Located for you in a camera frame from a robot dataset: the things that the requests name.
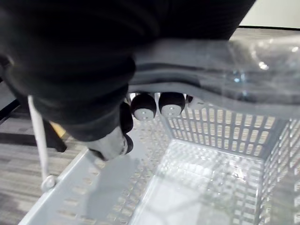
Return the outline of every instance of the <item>plastic grid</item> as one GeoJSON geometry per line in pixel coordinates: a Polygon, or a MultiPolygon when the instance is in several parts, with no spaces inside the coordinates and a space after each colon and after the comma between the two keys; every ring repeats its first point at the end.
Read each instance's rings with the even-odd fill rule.
{"type": "Polygon", "coordinates": [[[259,225],[300,224],[300,121],[289,120],[265,162],[259,225]]]}
{"type": "MultiPolygon", "coordinates": [[[[146,147],[146,155],[142,160],[130,163],[119,159],[119,162],[117,160],[111,165],[95,159],[90,153],[85,155],[84,159],[80,161],[81,165],[74,168],[74,173],[70,175],[75,177],[69,177],[66,183],[61,183],[60,187],[56,187],[60,188],[57,191],[60,198],[49,199],[39,209],[38,216],[44,218],[47,225],[126,225],[129,222],[137,204],[144,195],[148,181],[153,177],[153,173],[171,142],[171,138],[167,135],[165,126],[159,117],[153,121],[141,123],[135,120],[134,122],[135,134],[139,134],[139,140],[146,147]],[[120,187],[118,181],[114,181],[118,179],[117,174],[113,178],[104,175],[104,173],[111,171],[114,166],[116,167],[115,170],[118,170],[118,166],[124,170],[123,175],[119,177],[124,181],[120,187]],[[111,184],[102,181],[103,176],[106,177],[105,179],[109,179],[106,181],[111,184]],[[105,203],[94,202],[99,198],[98,195],[101,196],[101,190],[107,188],[106,185],[111,186],[112,189],[115,188],[114,185],[117,188],[122,188],[119,190],[121,194],[112,199],[108,194],[107,198],[110,201],[107,200],[108,202],[105,203]]],[[[37,224],[37,221],[40,223],[41,218],[34,218],[30,224],[37,224]]]]}
{"type": "Polygon", "coordinates": [[[168,119],[167,123],[174,138],[233,154],[266,158],[286,121],[209,105],[201,110],[186,107],[180,117],[168,119]]]}
{"type": "Polygon", "coordinates": [[[87,164],[87,172],[82,172],[82,167],[73,171],[76,179],[72,182],[81,179],[81,184],[68,183],[70,187],[63,188],[63,198],[42,206],[47,215],[55,218],[48,225],[134,224],[136,220],[132,218],[139,213],[139,202],[145,189],[151,188],[148,185],[153,177],[200,193],[198,200],[206,208],[198,216],[207,225],[224,224],[217,221],[216,211],[229,216],[231,225],[300,225],[299,120],[243,115],[210,105],[201,111],[186,108],[178,118],[156,117],[146,122],[134,119],[134,124],[134,131],[146,149],[145,156],[121,195],[107,206],[111,209],[107,216],[98,219],[76,211],[89,194],[86,187],[96,182],[106,167],[106,163],[98,160],[96,167],[87,164]],[[258,146],[261,150],[255,153],[258,146]],[[257,157],[264,156],[268,158],[262,163],[257,157]],[[210,173],[199,170],[199,166],[210,173]],[[55,208],[53,214],[49,205],[55,208]]]}
{"type": "Polygon", "coordinates": [[[168,181],[174,188],[194,191],[192,199],[175,205],[172,201],[172,206],[162,209],[154,207],[153,199],[168,195],[160,194],[162,185],[154,182],[135,213],[137,219],[134,217],[131,224],[148,224],[145,215],[149,213],[158,219],[158,224],[172,224],[168,220],[173,214],[180,213],[183,208],[193,210],[195,205],[201,205],[197,221],[187,224],[254,225],[262,174],[261,160],[175,140],[158,167],[156,179],[168,181]]]}

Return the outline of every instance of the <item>gray plastic basket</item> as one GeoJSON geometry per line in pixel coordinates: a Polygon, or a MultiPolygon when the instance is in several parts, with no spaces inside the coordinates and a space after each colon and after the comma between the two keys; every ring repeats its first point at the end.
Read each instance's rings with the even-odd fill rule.
{"type": "Polygon", "coordinates": [[[20,224],[300,224],[299,120],[207,105],[134,123],[132,152],[83,151],[20,224]]]}

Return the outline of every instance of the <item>wheel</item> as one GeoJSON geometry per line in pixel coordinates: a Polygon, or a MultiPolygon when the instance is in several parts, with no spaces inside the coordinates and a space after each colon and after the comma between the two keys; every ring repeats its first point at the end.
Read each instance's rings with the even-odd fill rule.
{"type": "MultiPolygon", "coordinates": [[[[133,141],[132,139],[127,135],[127,134],[123,134],[124,135],[124,138],[125,138],[125,141],[126,141],[126,145],[127,145],[127,149],[126,149],[126,153],[121,153],[120,155],[126,155],[128,154],[129,152],[132,151],[133,149],[133,141]]],[[[100,151],[97,151],[97,150],[94,150],[94,149],[89,149],[94,156],[100,158],[102,161],[107,161],[107,159],[102,155],[102,153],[100,151]]]]}
{"type": "Polygon", "coordinates": [[[120,105],[120,125],[124,134],[128,133],[133,128],[130,106],[126,102],[122,102],[120,105]]]}
{"type": "Polygon", "coordinates": [[[158,101],[160,113],[168,118],[177,117],[185,107],[185,98],[181,93],[161,93],[158,101]]]}
{"type": "Polygon", "coordinates": [[[130,105],[131,112],[137,120],[149,121],[154,119],[156,114],[156,102],[148,94],[136,96],[130,105]]]}
{"type": "Polygon", "coordinates": [[[187,96],[187,106],[190,109],[202,109],[206,105],[205,102],[198,97],[187,96]]]}
{"type": "Polygon", "coordinates": [[[133,149],[133,141],[127,134],[124,134],[124,137],[126,138],[127,141],[127,151],[125,154],[128,154],[133,149]]]}

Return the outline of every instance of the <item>shopping basket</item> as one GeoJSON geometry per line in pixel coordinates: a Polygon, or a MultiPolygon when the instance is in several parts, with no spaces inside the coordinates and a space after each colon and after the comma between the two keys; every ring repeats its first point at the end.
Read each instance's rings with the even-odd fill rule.
{"type": "Polygon", "coordinates": [[[300,224],[297,40],[167,40],[138,52],[130,92],[205,104],[134,119],[133,150],[112,161],[84,150],[20,224],[300,224]]]}

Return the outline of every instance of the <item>basket mesh wall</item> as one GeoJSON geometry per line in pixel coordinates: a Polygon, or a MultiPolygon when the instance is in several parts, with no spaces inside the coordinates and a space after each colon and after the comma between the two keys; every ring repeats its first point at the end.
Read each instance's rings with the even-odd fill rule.
{"type": "Polygon", "coordinates": [[[287,121],[223,110],[210,105],[202,110],[186,107],[167,120],[173,137],[220,148],[238,155],[266,158],[287,121]]]}
{"type": "Polygon", "coordinates": [[[260,223],[300,224],[300,121],[290,120],[265,162],[260,223]]]}

